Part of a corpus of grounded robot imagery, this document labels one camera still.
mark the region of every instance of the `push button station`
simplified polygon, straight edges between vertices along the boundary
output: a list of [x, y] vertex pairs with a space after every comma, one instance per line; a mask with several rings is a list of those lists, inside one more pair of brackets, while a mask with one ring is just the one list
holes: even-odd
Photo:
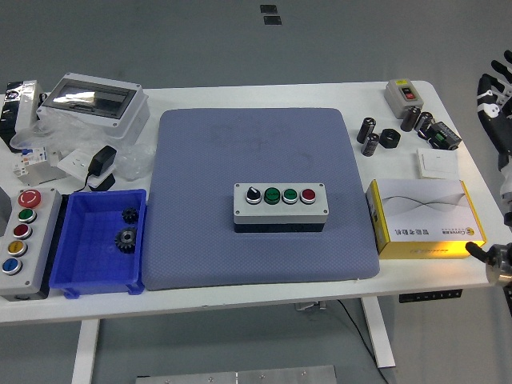
[[9, 301], [46, 298], [46, 261], [62, 197], [55, 189], [22, 190], [0, 244], [0, 295]]
[[235, 232], [320, 232], [329, 215], [322, 183], [237, 183], [233, 193]]

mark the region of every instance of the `emergency stop button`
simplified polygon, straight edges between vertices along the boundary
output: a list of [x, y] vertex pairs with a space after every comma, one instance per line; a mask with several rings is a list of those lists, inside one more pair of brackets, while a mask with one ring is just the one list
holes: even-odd
[[25, 190], [18, 196], [18, 204], [23, 208], [34, 208], [41, 202], [38, 190]]
[[305, 190], [302, 190], [302, 192], [301, 192], [301, 201], [304, 204], [313, 204], [316, 199], [317, 199], [317, 195], [314, 192], [314, 190], [311, 190], [309, 188], [306, 188]]

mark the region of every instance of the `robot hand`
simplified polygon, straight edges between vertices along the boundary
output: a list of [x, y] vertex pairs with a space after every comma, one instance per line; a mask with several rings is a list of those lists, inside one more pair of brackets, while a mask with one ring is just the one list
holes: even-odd
[[[512, 64], [512, 52], [505, 52], [505, 59]], [[505, 176], [500, 189], [502, 202], [508, 207], [504, 222], [512, 227], [512, 69], [495, 60], [494, 70], [508, 81], [484, 74], [478, 83], [478, 118], [498, 151], [498, 169]], [[486, 264], [489, 282], [512, 286], [512, 243], [506, 246], [494, 244], [487, 252], [472, 242], [466, 244], [467, 251]], [[512, 314], [512, 290], [505, 289]]]
[[[505, 59], [512, 64], [512, 52], [505, 52]], [[492, 67], [508, 81], [484, 74], [478, 83], [478, 118], [498, 151], [498, 169], [505, 177], [500, 189], [502, 203], [508, 212], [504, 223], [512, 226], [512, 69], [493, 60]]]

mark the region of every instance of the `gray pad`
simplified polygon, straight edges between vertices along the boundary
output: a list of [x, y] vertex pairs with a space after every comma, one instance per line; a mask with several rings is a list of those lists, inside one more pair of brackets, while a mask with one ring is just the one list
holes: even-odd
[[[236, 182], [322, 182], [323, 232], [237, 234]], [[365, 195], [338, 110], [164, 113], [142, 252], [148, 290], [371, 278], [379, 271]]]

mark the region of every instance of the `cable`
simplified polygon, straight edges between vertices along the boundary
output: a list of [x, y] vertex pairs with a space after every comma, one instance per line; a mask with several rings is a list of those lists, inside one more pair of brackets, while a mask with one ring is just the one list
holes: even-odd
[[81, 190], [83, 190], [87, 186], [87, 182], [89, 181], [89, 176], [91, 176], [91, 175], [92, 175], [92, 172], [87, 173], [86, 182], [84, 183], [83, 187], [80, 188], [79, 190], [76, 190], [75, 192], [80, 192]]
[[360, 337], [360, 338], [361, 338], [361, 340], [362, 340], [362, 344], [365, 346], [366, 350], [368, 351], [368, 354], [370, 354], [371, 359], [374, 361], [375, 366], [377, 367], [378, 374], [380, 374], [380, 375], [381, 375], [382, 380], [384, 380], [384, 382], [386, 382], [386, 384], [390, 384], [390, 383], [387, 381], [387, 379], [384, 377], [384, 375], [382, 374], [381, 369], [377, 366], [377, 359], [375, 358], [374, 354], [372, 354], [372, 353], [371, 353], [371, 350], [370, 350], [370, 348], [368, 347], [368, 345], [366, 344], [365, 339], [364, 339], [364, 337], [362, 336], [361, 331], [359, 330], [358, 325], [357, 325], [357, 324], [355, 323], [355, 321], [352, 319], [352, 316], [350, 316], [350, 313], [349, 313], [348, 309], [345, 307], [345, 304], [343, 304], [341, 300], [338, 300], [338, 302], [342, 305], [343, 309], [345, 310], [345, 312], [346, 312], [346, 314], [348, 315], [348, 317], [349, 317], [350, 321], [352, 322], [352, 324], [354, 324], [355, 329], [356, 329], [356, 331], [358, 332], [359, 337]]

